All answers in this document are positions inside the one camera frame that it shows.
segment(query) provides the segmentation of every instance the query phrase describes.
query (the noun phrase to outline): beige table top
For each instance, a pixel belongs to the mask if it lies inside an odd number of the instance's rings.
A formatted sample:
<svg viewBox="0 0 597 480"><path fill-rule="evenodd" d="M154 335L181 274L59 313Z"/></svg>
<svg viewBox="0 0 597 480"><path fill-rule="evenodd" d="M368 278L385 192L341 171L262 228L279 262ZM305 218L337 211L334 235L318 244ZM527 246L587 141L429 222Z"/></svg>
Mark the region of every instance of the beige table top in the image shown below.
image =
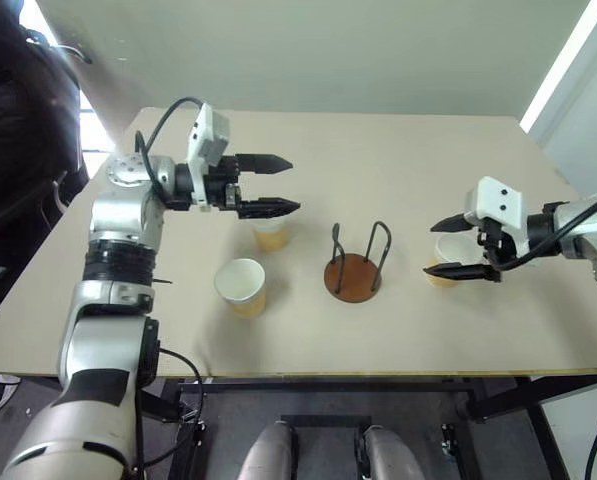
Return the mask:
<svg viewBox="0 0 597 480"><path fill-rule="evenodd" d="M162 110L146 109L147 134ZM540 260L502 284L431 286L437 220L458 213L483 175L522 190L538 211L575 192L512 118L226 112L231 152L276 153L294 163L276 176L241 177L243 196L302 202L291 243L259 252L233 213L168 212L153 316L162 345L211 375L501 374L597 371L597 286L586 261ZM193 112L175 114L153 148L182 161ZM71 291L81 278L90 183L69 208L0 308L0 372L54 374ZM393 245L370 301L335 300L323 285L330 232L341 223L348 252L363 252L383 220ZM376 252L382 248L377 236ZM234 257L267 271L268 306L234 318L214 292L217 269ZM161 375L187 375L161 359Z"/></svg>

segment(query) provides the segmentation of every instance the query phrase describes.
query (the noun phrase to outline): wire cup holder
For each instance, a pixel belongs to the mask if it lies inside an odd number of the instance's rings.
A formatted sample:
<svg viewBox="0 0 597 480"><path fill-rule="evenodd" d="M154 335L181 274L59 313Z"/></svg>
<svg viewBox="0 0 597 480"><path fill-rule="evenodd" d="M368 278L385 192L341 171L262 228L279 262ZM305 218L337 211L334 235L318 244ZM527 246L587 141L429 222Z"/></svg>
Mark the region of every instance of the wire cup holder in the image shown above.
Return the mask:
<svg viewBox="0 0 597 480"><path fill-rule="evenodd" d="M369 259L376 229L381 227L387 236L385 248L376 265ZM371 228L371 236L365 255L345 253L340 240L340 224L335 223L331 231L334 242L331 260L325 266L325 286L329 293L344 302L360 303L372 298L380 289L380 272L391 248L391 231L384 222L377 221Z"/></svg>

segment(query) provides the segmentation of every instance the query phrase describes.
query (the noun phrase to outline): paper cup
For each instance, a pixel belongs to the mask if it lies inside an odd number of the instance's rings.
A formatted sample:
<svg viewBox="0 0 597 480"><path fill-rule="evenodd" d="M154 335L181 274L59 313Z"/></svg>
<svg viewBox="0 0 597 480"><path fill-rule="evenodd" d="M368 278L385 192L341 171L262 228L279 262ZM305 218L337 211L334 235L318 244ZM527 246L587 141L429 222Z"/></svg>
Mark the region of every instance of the paper cup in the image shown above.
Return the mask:
<svg viewBox="0 0 597 480"><path fill-rule="evenodd" d="M461 263L473 265L482 262L482 247L476 240L463 233L443 233L434 247L434 257L431 264L438 263ZM429 281L437 287L455 287L456 280L434 277L427 275Z"/></svg>
<svg viewBox="0 0 597 480"><path fill-rule="evenodd" d="M254 318L265 308L265 270L251 258L237 258L214 278L218 294L241 318Z"/></svg>
<svg viewBox="0 0 597 480"><path fill-rule="evenodd" d="M287 245L287 215L274 218L257 218L249 221L254 230L258 248L264 252L280 250Z"/></svg>

